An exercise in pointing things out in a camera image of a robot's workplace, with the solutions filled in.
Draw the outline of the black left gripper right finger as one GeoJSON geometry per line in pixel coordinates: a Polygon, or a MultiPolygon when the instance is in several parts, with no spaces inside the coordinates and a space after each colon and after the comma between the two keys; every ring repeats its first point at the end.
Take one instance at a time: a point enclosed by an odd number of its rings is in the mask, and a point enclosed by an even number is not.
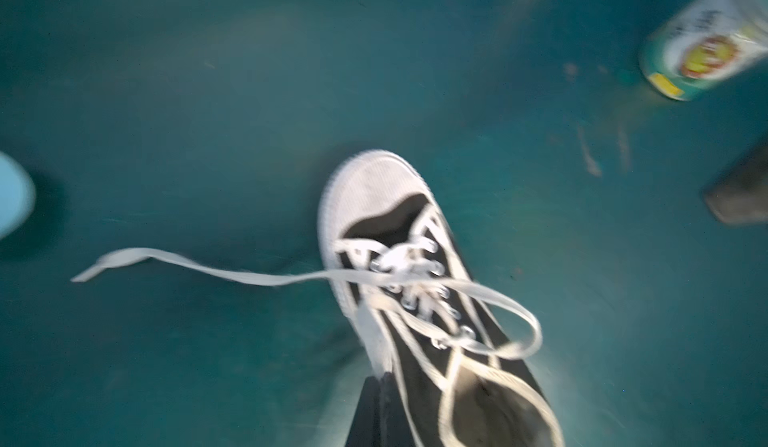
{"type": "Polygon", "coordinates": [[[414,447],[410,425],[396,377],[387,372],[379,380],[379,441],[382,447],[414,447]]]}

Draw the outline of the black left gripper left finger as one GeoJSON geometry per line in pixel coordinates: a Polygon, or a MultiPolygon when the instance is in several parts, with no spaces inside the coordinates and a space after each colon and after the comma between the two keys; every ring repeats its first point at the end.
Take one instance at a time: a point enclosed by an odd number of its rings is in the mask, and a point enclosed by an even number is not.
{"type": "Polygon", "coordinates": [[[345,447],[381,446],[380,401],[381,384],[376,377],[368,377],[360,393],[345,447]]]}

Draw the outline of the black white canvas sneaker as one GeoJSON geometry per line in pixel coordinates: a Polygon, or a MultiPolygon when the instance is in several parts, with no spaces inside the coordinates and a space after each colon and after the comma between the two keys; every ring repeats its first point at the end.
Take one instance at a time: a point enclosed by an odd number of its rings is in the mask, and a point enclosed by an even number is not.
{"type": "Polygon", "coordinates": [[[543,342],[517,301],[480,285],[429,186],[402,157],[341,164],[318,211],[342,313],[393,394],[389,439],[414,446],[561,446],[560,423],[526,365],[543,342]]]}

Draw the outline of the white shoelace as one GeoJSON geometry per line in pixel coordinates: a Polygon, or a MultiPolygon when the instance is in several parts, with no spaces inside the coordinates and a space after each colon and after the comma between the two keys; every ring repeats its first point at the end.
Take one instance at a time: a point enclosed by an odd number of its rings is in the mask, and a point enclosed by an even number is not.
{"type": "Polygon", "coordinates": [[[414,236],[373,259],[366,269],[329,269],[298,275],[269,275],[208,267],[175,253],[152,248],[126,248],[101,256],[94,265],[74,276],[83,283],[108,269],[127,267],[154,259],[246,285],[280,287],[310,280],[355,283],[373,288],[361,300],[374,310],[395,313],[404,323],[445,347],[460,347],[469,352],[497,356],[507,360],[525,359],[536,353],[543,335],[539,320],[517,301],[482,284],[467,279],[446,277],[445,266],[417,255],[417,250],[432,251],[438,244],[426,237],[414,236]],[[452,316],[443,292],[451,289],[479,301],[500,307],[524,320],[532,331],[527,342],[510,341],[490,347],[476,340],[468,329],[460,327],[452,316]]]}

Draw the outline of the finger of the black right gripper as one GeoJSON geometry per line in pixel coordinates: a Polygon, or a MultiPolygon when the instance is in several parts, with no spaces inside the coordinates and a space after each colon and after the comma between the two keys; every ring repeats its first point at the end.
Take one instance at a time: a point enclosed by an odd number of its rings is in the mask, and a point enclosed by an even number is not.
{"type": "Polygon", "coordinates": [[[755,146],[704,192],[709,211],[730,226],[767,223],[767,147],[755,146]]]}

